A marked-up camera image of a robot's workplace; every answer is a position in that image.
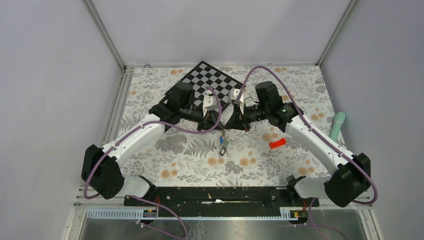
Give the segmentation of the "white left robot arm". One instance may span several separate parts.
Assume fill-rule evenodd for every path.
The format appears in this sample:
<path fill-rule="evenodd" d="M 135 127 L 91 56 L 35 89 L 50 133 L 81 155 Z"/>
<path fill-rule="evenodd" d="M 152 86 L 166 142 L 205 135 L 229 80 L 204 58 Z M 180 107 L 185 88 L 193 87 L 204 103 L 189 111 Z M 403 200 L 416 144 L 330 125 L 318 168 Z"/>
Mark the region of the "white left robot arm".
<path fill-rule="evenodd" d="M 155 192 L 142 176 L 123 174 L 126 162 L 146 144 L 173 128 L 190 134 L 206 134 L 222 128 L 222 105 L 210 86 L 203 95 L 202 107 L 191 104 L 194 95 L 189 83 L 174 85 L 166 100 L 154 105 L 139 123 L 122 136 L 101 147 L 89 146 L 84 154 L 81 178 L 85 182 L 83 197 L 87 200 L 102 196 L 108 200 L 118 194 L 135 197 L 148 206 Z"/>

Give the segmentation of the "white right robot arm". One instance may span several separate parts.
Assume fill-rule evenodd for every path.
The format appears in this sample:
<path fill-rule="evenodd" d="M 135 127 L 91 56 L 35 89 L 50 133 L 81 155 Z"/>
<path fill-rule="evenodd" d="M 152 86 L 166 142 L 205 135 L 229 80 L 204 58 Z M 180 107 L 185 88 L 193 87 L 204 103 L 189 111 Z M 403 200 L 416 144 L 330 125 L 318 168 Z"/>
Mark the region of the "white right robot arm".
<path fill-rule="evenodd" d="M 249 131 L 251 123 L 267 120 L 296 141 L 300 142 L 326 168 L 325 177 L 299 177 L 288 180 L 287 201 L 301 205 L 308 198 L 329 199 L 339 207 L 346 207 L 371 187 L 371 161 L 363 153 L 355 155 L 325 135 L 292 102 L 283 102 L 277 86 L 271 81 L 255 87 L 258 103 L 244 104 L 240 89 L 232 89 L 228 99 L 233 113 L 224 125 L 227 130 Z"/>

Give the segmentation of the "blue key tag with key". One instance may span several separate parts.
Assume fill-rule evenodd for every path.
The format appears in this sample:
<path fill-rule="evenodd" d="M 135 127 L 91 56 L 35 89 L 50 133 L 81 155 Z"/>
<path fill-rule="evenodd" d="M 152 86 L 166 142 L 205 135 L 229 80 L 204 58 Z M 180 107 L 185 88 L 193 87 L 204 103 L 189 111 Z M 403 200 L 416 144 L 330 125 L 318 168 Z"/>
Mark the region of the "blue key tag with key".
<path fill-rule="evenodd" d="M 225 140 L 222 136 L 219 138 L 219 142 L 220 142 L 221 145 L 223 145 L 225 143 Z"/>

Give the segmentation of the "grey metal key holder plate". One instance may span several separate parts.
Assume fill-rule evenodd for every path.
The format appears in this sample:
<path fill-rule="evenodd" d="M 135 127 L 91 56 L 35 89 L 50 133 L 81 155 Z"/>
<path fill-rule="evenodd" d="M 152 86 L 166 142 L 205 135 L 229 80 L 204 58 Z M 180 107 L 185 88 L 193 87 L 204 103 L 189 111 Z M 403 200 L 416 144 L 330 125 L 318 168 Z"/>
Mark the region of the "grey metal key holder plate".
<path fill-rule="evenodd" d="M 229 137 L 230 137 L 230 135 L 229 135 L 229 133 L 225 130 L 225 129 L 223 129 L 222 131 L 221 131 L 221 136 L 224 138 L 224 144 L 221 144 L 221 149 L 220 149 L 220 151 L 219 151 L 219 154 L 220 154 L 220 156 L 224 156 L 225 155 L 225 153 L 227 152 L 227 150 L 228 150 L 228 146 L 226 147 L 225 146 L 225 142 L 226 141 L 229 141 Z"/>

